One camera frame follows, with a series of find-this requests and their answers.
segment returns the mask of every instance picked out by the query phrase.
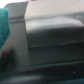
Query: black plastic object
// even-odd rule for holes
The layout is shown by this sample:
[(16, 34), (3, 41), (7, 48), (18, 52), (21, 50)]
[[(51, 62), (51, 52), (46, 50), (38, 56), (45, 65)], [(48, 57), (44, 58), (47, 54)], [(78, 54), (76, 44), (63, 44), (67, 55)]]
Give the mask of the black plastic object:
[[(27, 3), (7, 5), (10, 18), (13, 20), (16, 18), (14, 15), (19, 14), (24, 16)], [(10, 26), (12, 34), (0, 53), (0, 84), (13, 82), (16, 84), (43, 84), (84, 77), (83, 42), (28, 48), (25, 23), (14, 22)]]

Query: green plastic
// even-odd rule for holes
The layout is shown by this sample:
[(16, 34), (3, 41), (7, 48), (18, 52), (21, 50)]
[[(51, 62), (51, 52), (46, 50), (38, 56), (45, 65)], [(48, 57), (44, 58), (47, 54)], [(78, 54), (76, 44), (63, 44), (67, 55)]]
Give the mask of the green plastic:
[(11, 34), (8, 9), (0, 10), (0, 50)]

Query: green object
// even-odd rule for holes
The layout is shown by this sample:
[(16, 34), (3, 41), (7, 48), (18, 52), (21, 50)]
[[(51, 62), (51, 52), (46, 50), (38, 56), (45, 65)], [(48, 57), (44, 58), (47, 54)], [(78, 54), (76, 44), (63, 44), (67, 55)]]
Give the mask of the green object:
[(8, 9), (0, 9), (0, 50), (11, 34)]

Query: gray surface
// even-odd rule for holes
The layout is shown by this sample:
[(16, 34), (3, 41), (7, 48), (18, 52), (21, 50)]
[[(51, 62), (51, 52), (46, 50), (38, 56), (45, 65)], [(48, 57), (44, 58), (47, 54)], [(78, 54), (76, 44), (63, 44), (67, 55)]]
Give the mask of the gray surface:
[(9, 9), (9, 18), (13, 17), (22, 17), (25, 14), (25, 9), (28, 2), (20, 2), (20, 3), (11, 3), (7, 4), (5, 8)]
[[(19, 16), (20, 10), (26, 8), (27, 2), (18, 4), (9, 4), (6, 8), (9, 8), (9, 17)], [(13, 48), (15, 50), (18, 68), (20, 66), (27, 65), (46, 65), (49, 63), (62, 63), (63, 61), (74, 61), (74, 60), (83, 60), (84, 59), (84, 43), (81, 44), (70, 44), (66, 46), (52, 46), (52, 47), (39, 47), (39, 48), (29, 48), (26, 38), (26, 29), (24, 22), (20, 23), (11, 23), (12, 34), (4, 45), (2, 52), (10, 50)]]

